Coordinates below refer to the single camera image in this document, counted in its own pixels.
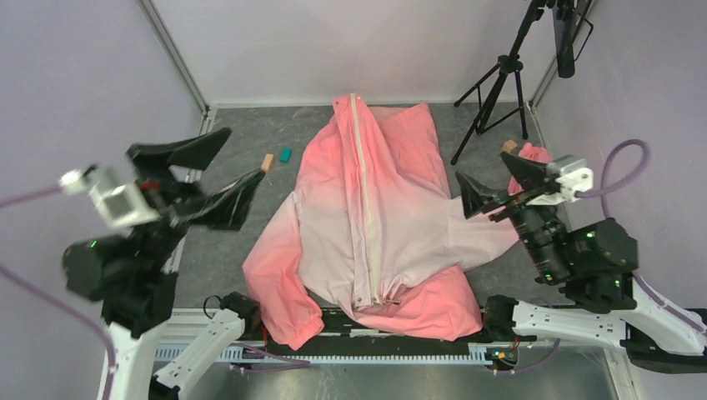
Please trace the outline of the pink zip-up jacket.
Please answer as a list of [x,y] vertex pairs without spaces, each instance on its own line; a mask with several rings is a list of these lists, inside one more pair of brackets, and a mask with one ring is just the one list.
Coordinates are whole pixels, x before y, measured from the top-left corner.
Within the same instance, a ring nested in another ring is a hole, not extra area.
[[333,100],[243,272],[271,338],[293,350],[323,331],[319,299],[367,328],[453,341],[483,326],[466,272],[518,240],[509,221],[465,216],[427,104],[350,93]]

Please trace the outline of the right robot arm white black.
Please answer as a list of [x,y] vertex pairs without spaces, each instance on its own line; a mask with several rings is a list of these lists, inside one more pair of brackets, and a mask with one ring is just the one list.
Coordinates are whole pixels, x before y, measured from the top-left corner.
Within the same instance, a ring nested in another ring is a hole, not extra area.
[[593,187],[594,174],[581,157],[548,163],[502,153],[521,191],[485,187],[470,175],[455,177],[467,218],[508,222],[538,273],[568,304],[540,306],[504,295],[487,299],[481,327],[493,340],[555,338],[624,353],[654,373],[697,374],[706,370],[706,312],[684,309],[635,276],[637,241],[612,217],[570,230],[558,217],[561,203]]

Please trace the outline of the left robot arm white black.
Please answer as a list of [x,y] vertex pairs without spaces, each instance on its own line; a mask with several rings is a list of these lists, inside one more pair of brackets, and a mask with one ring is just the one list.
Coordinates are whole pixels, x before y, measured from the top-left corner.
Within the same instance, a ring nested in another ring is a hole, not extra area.
[[111,236],[69,246],[62,259],[68,291],[101,303],[112,346],[102,381],[106,399],[185,399],[220,353],[261,331],[259,306],[243,294],[220,298],[207,327],[159,371],[153,363],[172,316],[178,272],[168,261],[192,226],[238,231],[247,219],[262,169],[208,194],[173,168],[203,171],[231,135],[229,128],[127,150],[135,179],[120,183],[110,167],[92,165],[61,178],[68,194],[86,193]]

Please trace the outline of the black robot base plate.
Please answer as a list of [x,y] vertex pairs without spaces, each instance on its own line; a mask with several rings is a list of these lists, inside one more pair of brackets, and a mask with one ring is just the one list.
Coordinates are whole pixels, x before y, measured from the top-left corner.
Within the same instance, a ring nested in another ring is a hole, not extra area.
[[274,354],[293,356],[460,356],[470,345],[513,342],[515,335],[490,333],[486,329],[452,342],[420,337],[391,335],[365,328],[337,307],[324,307],[324,329],[300,349],[274,341],[262,323],[252,331],[252,338],[263,339],[265,349]]

